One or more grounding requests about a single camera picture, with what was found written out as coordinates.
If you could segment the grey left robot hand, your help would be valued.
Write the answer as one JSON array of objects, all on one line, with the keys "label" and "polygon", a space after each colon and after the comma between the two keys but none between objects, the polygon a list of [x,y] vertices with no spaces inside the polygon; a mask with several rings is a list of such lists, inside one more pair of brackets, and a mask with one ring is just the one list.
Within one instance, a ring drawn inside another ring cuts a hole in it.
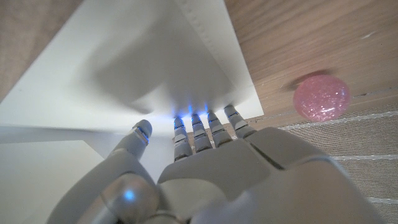
[{"label": "grey left robot hand", "polygon": [[139,121],[59,201],[49,223],[382,223],[329,155],[277,128],[255,130],[232,106],[236,139],[214,113],[174,122],[174,162],[158,180],[140,163],[152,134]]}]

